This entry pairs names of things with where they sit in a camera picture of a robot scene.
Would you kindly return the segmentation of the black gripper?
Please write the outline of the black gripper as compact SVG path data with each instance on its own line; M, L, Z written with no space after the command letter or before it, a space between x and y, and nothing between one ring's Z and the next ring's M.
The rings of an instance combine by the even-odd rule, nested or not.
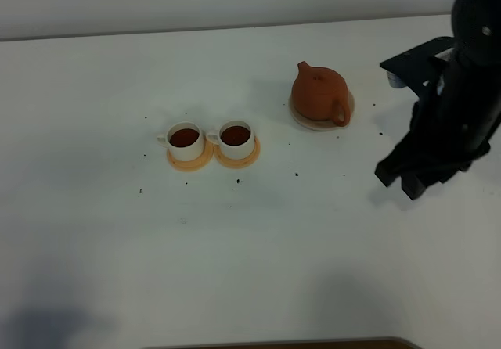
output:
M414 103L409 131L374 174L419 199L490 150L500 125L500 0L455 0L449 65Z

